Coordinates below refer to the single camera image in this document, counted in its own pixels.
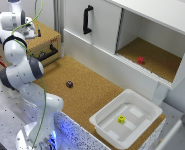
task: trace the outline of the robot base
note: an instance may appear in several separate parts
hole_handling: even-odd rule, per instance
[[[36,145],[32,149],[33,142],[29,140],[29,133],[34,128],[37,122],[32,122],[26,126],[22,130],[20,130],[16,137],[16,149],[17,150],[49,150],[49,146],[45,142],[41,142],[40,145]],[[62,138],[57,137],[58,134],[55,135],[56,149],[58,149],[62,143]]]

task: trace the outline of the yellow object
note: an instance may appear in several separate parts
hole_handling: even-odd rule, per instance
[[[118,122],[119,122],[119,123],[124,123],[124,122],[125,122],[125,117],[120,115],[120,116],[118,117]]]

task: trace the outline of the cardboard box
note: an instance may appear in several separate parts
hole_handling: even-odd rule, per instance
[[[33,53],[34,57],[39,58],[52,52],[52,50],[50,49],[50,45],[58,50],[56,54],[41,61],[41,63],[45,67],[55,60],[61,58],[61,35],[40,22],[39,26],[41,29],[41,37],[36,37],[35,39],[26,41],[28,49]],[[8,67],[10,65],[11,63],[9,63],[5,58],[3,45],[0,44],[0,71],[4,67]]]

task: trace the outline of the cabinet door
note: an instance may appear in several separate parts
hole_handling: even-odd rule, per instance
[[[65,29],[90,44],[111,54],[115,53],[121,18],[121,8],[105,0],[66,0]],[[88,28],[92,32],[84,35],[84,10],[88,5]]]

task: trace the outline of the cabinet shelf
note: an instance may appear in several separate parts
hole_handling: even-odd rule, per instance
[[[136,38],[117,53],[135,63],[139,56],[144,57],[144,63],[139,65],[170,82],[173,82],[182,60],[141,38]]]

